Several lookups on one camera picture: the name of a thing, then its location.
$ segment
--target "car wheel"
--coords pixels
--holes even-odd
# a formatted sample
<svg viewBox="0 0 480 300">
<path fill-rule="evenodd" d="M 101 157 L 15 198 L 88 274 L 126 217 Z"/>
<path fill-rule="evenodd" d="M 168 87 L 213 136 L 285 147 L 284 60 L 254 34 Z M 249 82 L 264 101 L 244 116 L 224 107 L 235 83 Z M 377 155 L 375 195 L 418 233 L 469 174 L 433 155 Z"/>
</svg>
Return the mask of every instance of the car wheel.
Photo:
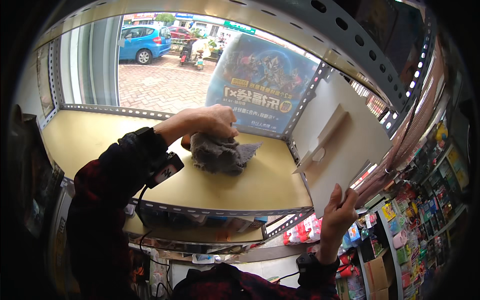
<svg viewBox="0 0 480 300">
<path fill-rule="evenodd" d="M 137 63 L 146 65 L 152 62 L 152 52 L 148 49 L 140 49 L 137 52 Z"/>
</svg>

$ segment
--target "red car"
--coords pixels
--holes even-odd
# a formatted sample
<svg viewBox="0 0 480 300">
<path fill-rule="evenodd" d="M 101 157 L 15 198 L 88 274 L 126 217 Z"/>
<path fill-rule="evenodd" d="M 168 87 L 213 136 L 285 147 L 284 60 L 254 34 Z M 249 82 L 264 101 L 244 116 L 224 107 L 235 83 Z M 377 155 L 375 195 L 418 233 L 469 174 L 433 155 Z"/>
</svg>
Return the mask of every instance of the red car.
<svg viewBox="0 0 480 300">
<path fill-rule="evenodd" d="M 192 38 L 190 35 L 190 30 L 188 30 L 185 27 L 170 26 L 168 29 L 170 30 L 170 34 L 172 35 L 172 38 L 181 38 L 181 39 Z"/>
</svg>

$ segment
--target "shelf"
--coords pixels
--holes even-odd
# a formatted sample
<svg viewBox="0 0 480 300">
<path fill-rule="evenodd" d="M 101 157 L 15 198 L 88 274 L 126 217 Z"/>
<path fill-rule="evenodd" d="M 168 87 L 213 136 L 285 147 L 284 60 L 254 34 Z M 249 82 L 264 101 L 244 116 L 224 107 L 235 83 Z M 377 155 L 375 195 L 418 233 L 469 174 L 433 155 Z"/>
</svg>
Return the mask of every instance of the shelf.
<svg viewBox="0 0 480 300">
<path fill-rule="evenodd" d="M 124 134 L 158 122 L 61 110 L 43 130 L 43 135 L 53 159 L 65 176 L 73 179 L 81 167 L 97 159 Z M 178 140 L 168 150 L 177 153 L 185 167 L 162 184 L 148 189 L 143 200 L 203 210 L 249 210 L 258 216 L 265 216 L 268 211 L 287 214 L 294 208 L 312 207 L 300 174 L 292 174 L 296 166 L 285 142 L 245 133 L 236 139 L 241 144 L 263 142 L 240 176 L 213 175 L 194 168 L 191 153 L 183 149 Z"/>
<path fill-rule="evenodd" d="M 393 263 L 395 267 L 395 277 L 396 277 L 396 286 L 398 290 L 398 299 L 403 299 L 403 289 L 402 289 L 402 271 L 400 269 L 400 264 L 398 263 L 398 257 L 396 255 L 395 247 L 393 246 L 393 237 L 392 233 L 390 232 L 390 228 L 388 227 L 388 221 L 385 215 L 382 212 L 379 212 L 378 215 L 380 216 L 380 221 L 385 229 L 385 235 L 388 239 L 388 245 L 390 246 L 390 250 L 393 257 Z"/>
<path fill-rule="evenodd" d="M 127 218 L 123 230 L 126 232 L 144 235 L 150 229 L 143 226 L 137 215 L 133 218 Z M 263 240 L 262 228 L 247 228 L 244 232 L 231 232 L 230 241 L 218 241 L 217 232 L 226 231 L 226 228 L 197 227 L 194 229 L 177 230 L 168 227 L 159 227 L 148 235 L 151 238 L 158 238 L 175 243 L 187 244 L 248 244 L 257 243 Z"/>
<path fill-rule="evenodd" d="M 465 205 L 462 205 L 462 207 L 458 210 L 458 212 L 453 216 L 453 218 L 450 220 L 450 222 L 448 222 L 445 226 L 443 226 L 442 229 L 440 229 L 439 231 L 437 231 L 437 233 L 434 234 L 434 236 L 428 238 L 427 241 L 430 241 L 431 239 L 434 239 L 435 237 L 438 237 L 439 235 L 441 235 L 443 232 L 445 232 L 446 230 L 449 230 L 454 224 L 455 224 L 455 221 L 458 219 L 458 217 L 463 213 L 463 211 L 465 210 L 466 206 Z"/>
<path fill-rule="evenodd" d="M 450 151 L 450 148 L 453 147 L 453 144 L 450 144 L 450 146 L 445 149 L 443 151 L 443 153 L 441 154 L 442 155 L 442 158 L 440 158 L 438 161 L 437 161 L 437 164 L 435 165 L 435 167 L 433 168 L 433 170 L 428 173 L 428 175 L 420 182 L 420 185 L 423 185 L 427 180 L 428 178 L 430 178 L 431 175 L 433 175 L 435 173 L 435 171 L 438 169 L 438 167 L 441 165 L 441 163 L 443 162 L 443 160 L 447 157 L 447 153 L 448 151 Z"/>
<path fill-rule="evenodd" d="M 390 59 L 361 25 L 334 0 L 257 0 L 247 3 L 224 0 L 128 0 L 86 5 L 75 11 L 66 10 L 62 19 L 55 24 L 48 24 L 48 30 L 39 37 L 35 49 L 96 20 L 136 12 L 162 12 L 166 7 L 170 12 L 189 12 L 235 21 L 291 42 L 360 82 L 386 102 L 391 102 L 399 113 L 400 121 L 413 103 L 414 99 L 405 97 L 406 90 Z M 430 49 L 434 45 L 435 22 L 429 11 L 426 12 L 425 23 L 425 31 L 431 30 L 431 36 L 426 36 Z"/>
<path fill-rule="evenodd" d="M 360 247 L 357 247 L 357 253 L 359 254 L 361 273 L 363 277 L 363 283 L 365 285 L 365 295 L 367 295 L 368 298 L 370 296 L 370 287 L 368 286 L 367 273 L 364 266 L 365 262 L 363 261 L 363 255 L 361 254 Z"/>
</svg>

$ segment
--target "tree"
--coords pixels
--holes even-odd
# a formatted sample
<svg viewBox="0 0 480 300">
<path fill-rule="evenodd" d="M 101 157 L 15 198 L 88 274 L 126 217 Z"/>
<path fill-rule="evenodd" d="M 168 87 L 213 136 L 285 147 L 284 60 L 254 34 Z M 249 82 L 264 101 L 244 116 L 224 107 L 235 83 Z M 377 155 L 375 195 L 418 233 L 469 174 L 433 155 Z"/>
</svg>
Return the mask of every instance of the tree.
<svg viewBox="0 0 480 300">
<path fill-rule="evenodd" d="M 156 16 L 155 21 L 157 22 L 164 22 L 164 23 L 170 23 L 175 21 L 177 18 L 175 18 L 171 13 L 161 13 Z"/>
</svg>

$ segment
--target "pink container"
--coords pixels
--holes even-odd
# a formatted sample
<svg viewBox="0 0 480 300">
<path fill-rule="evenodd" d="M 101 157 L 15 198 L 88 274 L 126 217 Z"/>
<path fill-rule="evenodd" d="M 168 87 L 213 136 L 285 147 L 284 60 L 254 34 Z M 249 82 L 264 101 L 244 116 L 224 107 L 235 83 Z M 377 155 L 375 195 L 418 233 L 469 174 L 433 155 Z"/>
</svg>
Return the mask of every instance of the pink container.
<svg viewBox="0 0 480 300">
<path fill-rule="evenodd" d="M 393 246 L 395 249 L 402 248 L 407 243 L 407 232 L 402 230 L 393 237 Z"/>
</svg>

